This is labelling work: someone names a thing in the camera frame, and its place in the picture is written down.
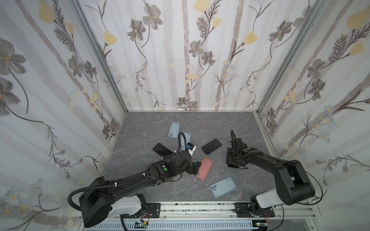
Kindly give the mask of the pink phone case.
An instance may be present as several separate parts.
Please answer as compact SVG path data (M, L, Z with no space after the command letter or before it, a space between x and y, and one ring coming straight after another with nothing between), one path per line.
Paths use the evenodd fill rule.
M198 174L196 175L196 177L204 181L207 178L213 164L214 162L211 159L204 157L201 161L201 166L198 170Z

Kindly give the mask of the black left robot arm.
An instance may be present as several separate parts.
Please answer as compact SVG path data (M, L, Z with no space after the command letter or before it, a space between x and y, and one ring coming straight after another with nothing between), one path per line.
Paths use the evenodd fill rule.
M70 193L68 202L72 205L73 195L82 193L80 204L74 205L74 208L82 213L84 227L90 228L105 220L113 210L113 205L123 197L143 188L171 182L184 172L197 175L200 166L201 162L193 162L189 152L180 151L149 164L145 171L129 177L116 180L96 178L88 187Z

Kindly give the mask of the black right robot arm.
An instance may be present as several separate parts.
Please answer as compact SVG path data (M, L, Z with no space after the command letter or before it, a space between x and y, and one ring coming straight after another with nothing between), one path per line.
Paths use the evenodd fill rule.
M252 196L246 208L240 210L250 217L274 217L273 207L294 205L316 194L299 161L269 156L256 148L248 147L240 138L232 137L230 144L226 156L228 167L243 169L251 164L274 176L275 188Z

